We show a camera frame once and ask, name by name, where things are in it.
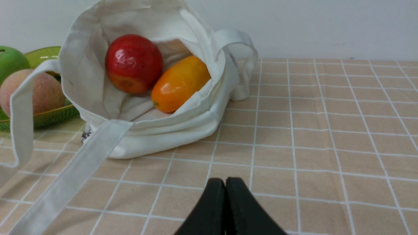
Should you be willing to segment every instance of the green apple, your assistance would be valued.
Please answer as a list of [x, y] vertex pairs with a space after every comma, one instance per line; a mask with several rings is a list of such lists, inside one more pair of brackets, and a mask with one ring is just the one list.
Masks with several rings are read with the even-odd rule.
[[0, 46], [0, 84], [12, 73], [30, 69], [28, 58], [15, 48]]

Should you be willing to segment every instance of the checkered tablecloth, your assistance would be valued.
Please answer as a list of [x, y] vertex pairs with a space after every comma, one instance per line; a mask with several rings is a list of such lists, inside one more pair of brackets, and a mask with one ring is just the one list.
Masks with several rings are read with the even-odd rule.
[[[289, 234], [418, 234], [418, 62], [262, 59], [251, 96], [201, 141], [108, 159], [46, 235], [170, 235], [210, 177], [243, 178]], [[81, 147], [73, 119], [35, 133], [0, 189], [0, 233]], [[13, 161], [0, 133], [0, 161]]]

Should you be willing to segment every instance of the white tote bag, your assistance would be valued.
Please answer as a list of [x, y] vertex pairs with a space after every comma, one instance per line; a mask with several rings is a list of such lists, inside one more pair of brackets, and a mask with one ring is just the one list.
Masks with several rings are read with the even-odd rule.
[[[104, 59], [117, 37], [134, 33], [153, 41], [164, 70], [194, 54], [211, 79], [175, 113], [153, 108], [149, 97], [117, 90], [108, 80]], [[228, 45], [251, 49], [240, 82]], [[33, 151], [33, 78], [45, 71], [61, 74], [66, 97], [80, 111], [91, 135], [73, 160], [11, 230], [10, 235], [40, 235], [107, 158], [133, 158], [210, 136], [229, 100], [248, 97], [258, 54], [248, 35], [215, 32], [184, 0], [101, 0], [73, 23], [57, 60], [47, 60], [11, 97], [11, 136], [16, 163], [0, 165], [0, 187], [29, 162]]]

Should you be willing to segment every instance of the bag strap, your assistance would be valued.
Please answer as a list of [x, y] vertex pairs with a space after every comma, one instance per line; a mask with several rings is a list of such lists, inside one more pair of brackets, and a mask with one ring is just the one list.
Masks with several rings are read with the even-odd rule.
[[56, 59], [41, 63], [10, 97], [10, 132], [15, 163], [0, 163], [0, 187], [26, 165], [33, 151], [33, 79], [46, 71], [59, 71]]
[[16, 223], [9, 235], [42, 235], [133, 125], [108, 120], [93, 134], [67, 167]]
[[254, 47], [251, 38], [246, 34], [238, 30], [222, 29], [215, 33], [212, 39], [212, 48], [215, 55], [215, 60], [218, 59], [221, 50], [227, 48], [232, 44], [242, 44], [248, 46], [251, 49], [250, 54], [244, 62], [244, 84], [239, 84], [232, 92], [231, 99], [234, 101], [244, 100], [250, 95], [250, 79], [251, 73], [258, 60], [258, 52]]
[[[15, 163], [0, 164], [0, 187], [26, 165], [32, 156], [33, 80], [45, 71], [59, 72], [59, 61], [53, 59], [40, 64], [10, 98], [10, 131]], [[132, 122], [122, 120], [108, 120], [101, 125], [62, 173], [18, 221], [9, 235], [41, 235], [100, 167], [132, 125]]]

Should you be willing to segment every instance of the green plate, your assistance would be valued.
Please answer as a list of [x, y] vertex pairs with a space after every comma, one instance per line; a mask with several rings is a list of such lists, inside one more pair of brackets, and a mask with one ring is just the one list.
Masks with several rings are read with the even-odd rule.
[[[41, 48], [35, 51], [31, 51], [26, 54], [29, 60], [29, 64], [32, 69], [35, 69], [42, 62], [48, 59], [57, 59], [60, 46], [51, 46]], [[58, 81], [61, 81], [59, 74], [55, 72], [47, 72], [53, 75]], [[73, 118], [79, 115], [78, 110], [71, 104], [68, 99], [65, 99], [64, 107], [51, 110], [48, 112], [40, 113], [33, 116], [33, 127], [34, 129], [45, 128], [49, 125], [62, 122], [66, 119]], [[0, 130], [10, 131], [10, 118], [0, 108]]]

